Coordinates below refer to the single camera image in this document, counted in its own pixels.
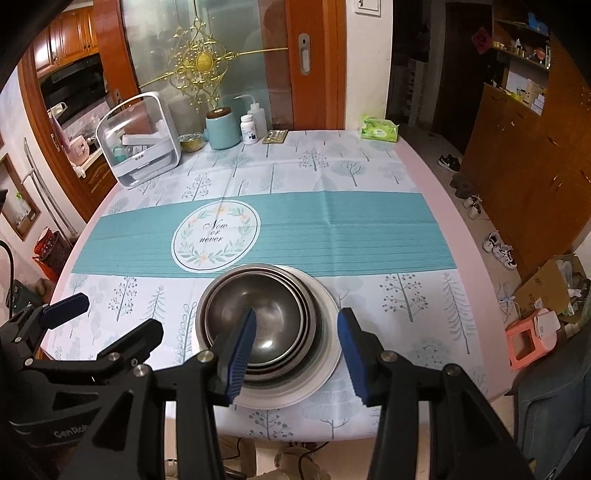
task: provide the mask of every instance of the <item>shelf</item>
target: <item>shelf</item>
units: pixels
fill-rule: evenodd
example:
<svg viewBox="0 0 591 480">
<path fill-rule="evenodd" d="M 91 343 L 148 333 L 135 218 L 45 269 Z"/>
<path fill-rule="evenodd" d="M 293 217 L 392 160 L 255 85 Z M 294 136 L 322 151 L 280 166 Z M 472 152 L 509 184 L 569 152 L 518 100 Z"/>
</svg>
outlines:
<svg viewBox="0 0 591 480">
<path fill-rule="evenodd" d="M 533 60 L 526 59 L 525 57 L 520 57 L 519 55 L 517 55 L 517 54 L 515 54 L 515 53 L 511 53 L 509 50 L 503 50 L 502 48 L 497 48 L 497 47 L 491 47 L 491 48 L 492 48 L 493 50 L 496 50 L 496 51 L 501 51 L 501 52 L 503 52 L 503 53 L 505 53 L 505 54 L 507 54 L 507 55 L 509 55 L 509 56 L 511 56 L 511 57 L 513 57 L 513 58 L 515 58 L 515 59 L 519 59 L 519 60 L 521 60 L 521 61 L 523 61 L 523 62 L 525 62 L 525 63 L 527 63 L 527 64 L 529 64 L 529 65 L 532 65 L 532 66 L 534 66 L 534 67 L 537 67 L 537 68 L 539 68 L 540 70 L 544 70 L 545 72 L 550 72 L 550 69 L 547 69 L 547 68 L 546 68 L 544 65 L 542 65 L 541 63 L 536 63 L 536 62 L 534 62 Z"/>
<path fill-rule="evenodd" d="M 537 30 L 534 30 L 533 28 L 531 28 L 527 23 L 523 23 L 523 22 L 513 22 L 511 20 L 500 20 L 499 18 L 495 18 L 495 21 L 499 22 L 499 23 L 504 23 L 507 25 L 513 25 L 514 27 L 517 27 L 519 30 L 527 30 L 529 32 L 532 33 L 536 33 L 538 34 L 540 37 L 544 37 L 544 38 L 550 38 L 549 35 L 543 34 L 538 32 Z"/>
</svg>

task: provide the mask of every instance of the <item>tree pattern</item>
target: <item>tree pattern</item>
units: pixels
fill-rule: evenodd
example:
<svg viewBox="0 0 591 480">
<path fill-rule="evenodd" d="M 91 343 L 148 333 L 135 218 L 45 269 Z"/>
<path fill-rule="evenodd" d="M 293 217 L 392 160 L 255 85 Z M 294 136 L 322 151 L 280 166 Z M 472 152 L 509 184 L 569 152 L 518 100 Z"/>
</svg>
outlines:
<svg viewBox="0 0 591 480">
<path fill-rule="evenodd" d="M 81 289 L 87 278 L 88 275 L 82 273 L 73 273 L 70 275 L 70 288 L 72 289 L 72 295 Z"/>
<path fill-rule="evenodd" d="M 277 168 L 277 163 L 272 163 L 267 172 L 261 177 L 261 184 L 259 186 L 260 192 L 273 193 L 274 188 L 283 187 L 283 173 Z"/>
<path fill-rule="evenodd" d="M 212 163 L 212 167 L 215 167 L 220 160 L 225 160 L 228 157 L 229 150 L 218 150 L 208 156 L 208 160 Z"/>
<path fill-rule="evenodd" d="M 92 332 L 92 345 L 100 337 L 100 312 L 93 312 L 90 319 L 90 331 Z"/>
<path fill-rule="evenodd" d="M 393 150 L 393 146 L 390 142 L 382 142 L 380 140 L 368 140 L 368 141 L 369 141 L 369 146 L 371 148 L 373 148 L 374 150 L 377 150 L 378 152 L 384 152 L 390 158 L 392 158 L 392 155 L 390 155 L 390 152 Z"/>
<path fill-rule="evenodd" d="M 310 397 L 310 403 L 302 409 L 302 415 L 309 420 L 326 423 L 332 440 L 335 439 L 335 430 L 347 425 L 351 417 L 363 408 L 342 361 L 335 373 Z"/>
<path fill-rule="evenodd" d="M 109 302 L 109 310 L 117 312 L 115 321 L 119 321 L 122 315 L 127 315 L 134 311 L 134 297 L 138 280 L 135 277 L 124 277 L 117 288 L 113 290 L 113 298 Z"/>
<path fill-rule="evenodd" d="M 287 134 L 287 144 L 294 147 L 295 153 L 297 153 L 297 149 L 303 139 L 304 137 L 301 135 L 294 135 L 294 132 L 289 132 Z"/>
<path fill-rule="evenodd" d="M 365 167 L 358 161 L 338 161 L 333 165 L 332 171 L 337 175 L 351 177 L 351 180 L 353 180 L 353 184 L 355 186 L 358 186 L 357 180 L 355 180 L 355 176 L 363 175 L 363 173 L 365 173 Z"/>
<path fill-rule="evenodd" d="M 142 185 L 138 186 L 138 190 L 142 193 L 142 195 L 145 195 L 146 192 L 148 192 L 150 190 L 154 190 L 156 188 L 156 185 L 158 185 L 158 178 L 157 177 L 143 182 Z"/>
<path fill-rule="evenodd" d="M 144 318 L 142 320 L 154 319 L 163 322 L 164 315 L 166 313 L 164 308 L 165 301 L 166 298 L 164 297 L 164 286 L 159 285 L 156 289 L 156 292 L 154 292 L 152 298 L 148 302 L 146 313 L 144 314 Z"/>
<path fill-rule="evenodd" d="M 168 205 L 169 203 L 172 203 L 172 195 L 176 191 L 177 187 L 178 181 L 171 181 L 166 185 L 160 186 L 160 188 L 154 192 L 158 194 L 158 200 L 156 200 L 154 206 L 157 207 L 158 205 Z"/>
<path fill-rule="evenodd" d="M 447 272 L 443 274 L 443 298 L 447 325 L 453 340 L 462 340 L 466 345 L 466 353 L 470 355 L 468 337 L 476 335 L 470 303 L 462 286 Z"/>
<path fill-rule="evenodd" d="M 246 195 L 246 189 L 248 188 L 248 180 L 241 180 L 238 184 L 238 188 L 236 189 L 236 197 L 240 195 Z"/>
<path fill-rule="evenodd" d="M 246 155 L 245 153 L 239 153 L 238 155 L 234 155 L 233 157 L 221 158 L 219 160 L 219 163 L 226 167 L 230 167 L 232 169 L 232 178 L 234 178 L 236 176 L 236 171 L 239 168 L 249 164 L 252 160 L 253 158 Z"/>
<path fill-rule="evenodd" d="M 254 429 L 251 429 L 249 432 L 250 436 L 266 438 L 267 440 L 282 440 L 293 437 L 293 433 L 290 432 L 287 423 L 281 421 L 279 411 L 280 408 L 253 411 L 248 418 L 254 421 L 255 425 L 258 425 L 255 428 L 260 430 L 256 432 Z"/>
<path fill-rule="evenodd" d="M 395 161 L 391 161 L 388 165 L 380 167 L 379 170 L 387 179 L 393 179 L 396 181 L 396 185 L 400 185 L 400 178 L 407 174 L 404 165 Z"/>
<path fill-rule="evenodd" d="M 209 187 L 212 181 L 207 173 L 201 173 L 195 177 L 191 185 L 189 185 L 183 192 L 182 199 L 190 199 L 194 201 L 197 196 L 205 197 L 209 193 Z"/>
<path fill-rule="evenodd" d="M 188 303 L 185 303 L 183 310 L 183 320 L 178 326 L 177 347 L 174 349 L 177 365 L 183 364 L 193 353 L 193 348 L 191 347 L 191 328 L 193 328 L 197 313 L 197 302 L 192 302 L 190 306 Z"/>
<path fill-rule="evenodd" d="M 76 337 L 70 344 L 70 349 L 66 354 L 66 360 L 79 360 L 80 359 L 80 338 Z"/>
<path fill-rule="evenodd" d="M 82 319 L 82 315 L 79 315 L 78 317 L 76 317 L 68 322 L 68 325 L 70 325 L 70 338 L 72 338 L 72 333 L 74 333 L 74 330 L 78 328 L 78 325 L 80 325 L 81 319 Z"/>
<path fill-rule="evenodd" d="M 115 343 L 119 338 L 116 335 L 111 335 L 109 338 L 107 338 L 107 340 L 105 340 L 105 343 L 103 344 L 103 350 L 105 348 L 107 348 L 108 346 L 111 346 L 113 343 Z"/>
<path fill-rule="evenodd" d="M 127 197 L 123 197 L 118 199 L 115 203 L 113 203 L 109 210 L 107 211 L 107 215 L 114 215 L 116 213 L 123 212 L 127 204 L 129 203 L 129 199 Z"/>
<path fill-rule="evenodd" d="M 434 338 L 425 338 L 419 343 L 414 343 L 411 349 L 405 357 L 420 367 L 441 370 L 451 361 L 449 347 Z"/>
<path fill-rule="evenodd" d="M 329 166 L 326 161 L 326 157 L 322 155 L 318 150 L 313 148 L 312 150 L 306 150 L 300 157 L 299 167 L 314 167 L 314 171 L 318 171 L 319 168 L 325 168 Z"/>
<path fill-rule="evenodd" d="M 396 273 L 386 275 L 384 283 L 380 284 L 380 288 L 386 291 L 382 305 L 384 311 L 405 310 L 411 323 L 414 322 L 414 316 L 418 312 L 429 306 L 427 298 L 421 295 L 422 284 L 414 280 L 415 277 L 414 273 Z"/>
<path fill-rule="evenodd" d="M 104 298 L 105 298 L 105 289 L 108 285 L 108 282 L 106 279 L 100 280 L 98 282 L 98 284 L 96 285 L 91 285 L 90 288 L 88 289 L 88 301 L 89 301 L 89 306 L 88 306 L 88 311 L 86 312 L 86 316 L 90 317 L 90 312 L 93 311 L 93 309 L 95 308 L 95 305 L 102 303 Z"/>
<path fill-rule="evenodd" d="M 349 154 L 349 149 L 345 147 L 343 144 L 334 143 L 326 149 L 326 152 L 331 157 L 343 158 L 344 156 Z"/>
<path fill-rule="evenodd" d="M 360 147 L 359 151 L 367 159 L 367 161 L 369 161 L 369 155 L 367 153 L 367 149 L 366 148 L 363 148 L 363 147 Z"/>
</svg>

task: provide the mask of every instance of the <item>sneaker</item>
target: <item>sneaker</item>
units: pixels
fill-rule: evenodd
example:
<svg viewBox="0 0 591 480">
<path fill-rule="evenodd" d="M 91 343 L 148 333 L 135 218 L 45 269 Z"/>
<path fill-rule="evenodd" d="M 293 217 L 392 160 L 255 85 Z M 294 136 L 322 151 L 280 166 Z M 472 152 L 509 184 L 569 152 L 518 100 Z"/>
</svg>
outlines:
<svg viewBox="0 0 591 480">
<path fill-rule="evenodd" d="M 505 244 L 496 245 L 492 249 L 493 257 L 501 262 L 503 267 L 505 267 L 507 270 L 514 270 L 517 268 L 517 263 L 515 260 L 513 260 L 511 250 L 513 250 L 513 247 Z"/>
<path fill-rule="evenodd" d="M 503 241 L 501 240 L 501 235 L 497 230 L 495 230 L 484 237 L 482 249 L 489 254 L 492 252 L 493 248 L 495 248 L 497 245 L 501 245 L 502 243 Z"/>
<path fill-rule="evenodd" d="M 439 157 L 439 160 L 437 160 L 437 165 L 454 173 L 458 173 L 460 171 L 460 160 L 456 157 L 452 157 L 451 155 L 448 155 L 447 157 L 443 157 L 442 155 Z"/>
<path fill-rule="evenodd" d="M 474 205 L 472 205 L 472 207 L 470 207 L 470 210 L 468 210 L 468 218 L 470 220 L 476 220 L 481 213 L 482 205 L 480 203 L 475 203 Z"/>
<path fill-rule="evenodd" d="M 480 195 L 470 195 L 463 202 L 464 208 L 471 208 L 475 204 L 479 204 L 480 206 L 482 206 L 482 200 L 480 199 Z"/>
</svg>

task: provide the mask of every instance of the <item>wooden door frame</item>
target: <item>wooden door frame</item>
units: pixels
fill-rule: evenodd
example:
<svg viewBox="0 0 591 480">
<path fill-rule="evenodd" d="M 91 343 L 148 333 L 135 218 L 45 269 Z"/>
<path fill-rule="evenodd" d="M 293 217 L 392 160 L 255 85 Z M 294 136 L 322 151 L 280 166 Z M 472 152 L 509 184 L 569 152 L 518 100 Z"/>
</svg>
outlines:
<svg viewBox="0 0 591 480">
<path fill-rule="evenodd" d="M 301 5 L 301 0 L 285 0 L 285 9 L 289 22 L 290 13 Z M 103 71 L 109 91 L 119 90 L 121 100 L 126 100 L 139 93 L 135 70 L 131 63 L 131 55 L 121 10 L 121 0 L 95 0 L 93 3 L 96 36 L 99 52 L 103 63 Z M 317 110 L 324 118 L 323 129 L 343 129 L 345 127 L 345 96 L 346 96 L 346 0 L 322 0 L 322 25 L 324 49 L 324 105 Z M 298 93 L 298 81 L 305 79 L 299 74 L 297 63 L 297 45 L 299 31 L 297 26 L 287 26 L 288 45 L 290 48 L 290 76 L 292 100 L 303 101 Z M 298 119 L 294 111 L 294 123 L 306 124 L 307 119 Z"/>
<path fill-rule="evenodd" d="M 53 130 L 37 79 L 33 45 L 29 46 L 18 63 L 18 84 L 33 135 L 43 157 L 74 208 L 88 222 L 96 210 L 95 203 L 76 176 L 65 153 L 58 152 L 51 139 Z"/>
</svg>

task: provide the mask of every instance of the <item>plastic container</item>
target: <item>plastic container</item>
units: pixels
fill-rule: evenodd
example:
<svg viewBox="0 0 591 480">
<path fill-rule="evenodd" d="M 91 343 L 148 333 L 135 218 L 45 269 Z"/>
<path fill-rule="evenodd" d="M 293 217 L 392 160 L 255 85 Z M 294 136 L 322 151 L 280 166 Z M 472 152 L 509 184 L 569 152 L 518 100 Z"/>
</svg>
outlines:
<svg viewBox="0 0 591 480">
<path fill-rule="evenodd" d="M 265 138 L 267 136 L 267 132 L 269 131 L 267 128 L 267 116 L 265 114 L 265 110 L 261 108 L 260 104 L 255 101 L 255 98 L 252 95 L 245 94 L 234 98 L 238 99 L 245 97 L 250 97 L 252 101 L 251 108 L 247 114 L 252 115 L 252 120 L 255 122 L 256 136 L 259 140 L 261 138 Z"/>
<path fill-rule="evenodd" d="M 113 175 L 128 189 L 171 170 L 181 158 L 173 119 L 158 92 L 113 108 L 96 127 L 96 138 Z"/>
<path fill-rule="evenodd" d="M 242 132 L 242 140 L 244 140 L 246 145 L 252 145 L 258 142 L 255 122 L 252 119 L 252 115 L 242 115 L 240 117 L 240 131 Z"/>
</svg>

